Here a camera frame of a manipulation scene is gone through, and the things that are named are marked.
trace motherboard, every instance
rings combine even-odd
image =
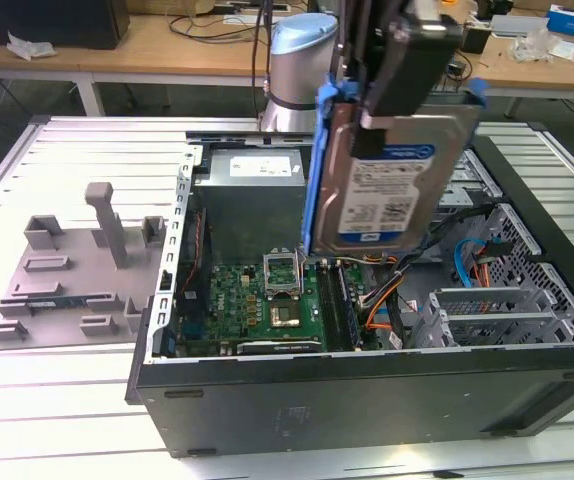
[[[212,266],[204,330],[181,333],[177,348],[190,357],[340,350],[334,325],[353,330],[343,338],[357,341],[353,310],[366,288],[360,267],[298,263],[294,256],[294,268],[285,257],[286,262]],[[342,271],[344,297],[331,284],[334,269]]]

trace green circuit board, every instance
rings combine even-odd
[[[315,267],[303,268],[303,288],[298,299],[282,298],[298,311],[297,326],[272,325],[272,306],[276,303],[265,295],[262,264],[217,265],[212,269],[210,309],[203,340],[183,342],[188,356],[217,356],[235,352],[235,346],[254,340],[315,341],[326,351],[323,315],[320,312],[318,284]],[[294,280],[291,265],[271,268],[272,283],[289,283]],[[356,295],[363,290],[363,279],[357,266],[346,269],[349,286]]]
[[[214,272],[211,282],[211,308],[207,324],[210,340],[241,339],[307,339],[320,341],[324,346],[322,318],[318,311],[318,289],[312,269],[305,270],[304,292],[298,300],[300,325],[297,327],[273,328],[270,319],[270,302],[265,297],[265,280],[262,265],[248,266],[249,284],[243,284],[245,267],[221,265]],[[276,283],[287,283],[293,279],[291,267],[285,272],[274,272]]]

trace floor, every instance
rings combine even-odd
[[[16,80],[11,92],[32,114],[83,115],[73,84]],[[106,114],[133,116],[252,117],[253,106],[246,87],[171,86],[172,105],[164,107],[163,86],[101,85]],[[26,114],[0,87],[0,161],[27,122]],[[487,121],[507,121],[503,111],[509,100],[492,98],[483,115]],[[547,99],[526,99],[514,121],[544,123],[547,129],[574,155],[574,112],[570,105]]]

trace workbench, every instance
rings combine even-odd
[[[442,6],[444,13],[463,23],[473,9],[469,0]],[[534,15],[516,10],[512,14]],[[0,47],[0,78],[54,80],[76,83],[90,116],[104,115],[98,83],[251,86],[252,43],[207,45],[169,31],[162,15],[132,15],[126,36],[115,50],[57,48],[54,57],[27,62]],[[209,22],[200,19],[201,24]],[[192,33],[213,35],[240,29],[216,23]],[[482,55],[468,55],[473,76],[487,80],[489,96],[574,99],[574,64],[555,58],[552,63],[516,63],[509,58],[511,40],[490,37]],[[266,47],[258,46],[256,84],[262,85]],[[515,112],[512,102],[508,114]]]
[[[177,155],[192,130],[253,130],[251,119],[53,118],[31,124],[0,165],[0,295],[26,246],[23,227],[55,214],[96,226],[83,194],[109,181],[125,226],[167,215]],[[482,123],[574,244],[574,158],[546,132]],[[133,344],[0,352],[0,478],[574,478],[574,412],[531,438],[173,460],[144,407],[123,401]]]

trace metal slotted table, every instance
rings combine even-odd
[[[184,132],[251,130],[248,119],[54,118],[30,125],[0,166],[0,294],[34,214],[95,225],[90,180],[111,181],[126,225],[166,215]],[[574,243],[574,159],[526,124],[483,123]],[[0,353],[0,478],[574,478],[574,412],[536,437],[173,460],[143,407],[123,401],[133,344]]]

